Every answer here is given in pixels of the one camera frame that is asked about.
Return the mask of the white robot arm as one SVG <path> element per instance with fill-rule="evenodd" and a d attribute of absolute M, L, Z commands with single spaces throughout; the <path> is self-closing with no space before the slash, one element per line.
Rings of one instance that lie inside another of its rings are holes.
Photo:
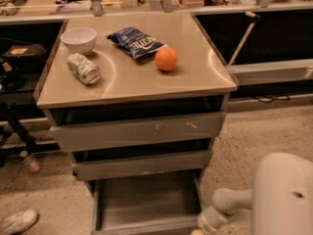
<path fill-rule="evenodd" d="M 313 235 L 313 163 L 273 153 L 257 166 L 250 189 L 217 189 L 191 235 L 214 235 L 238 210 L 251 211 L 252 235 Z"/>

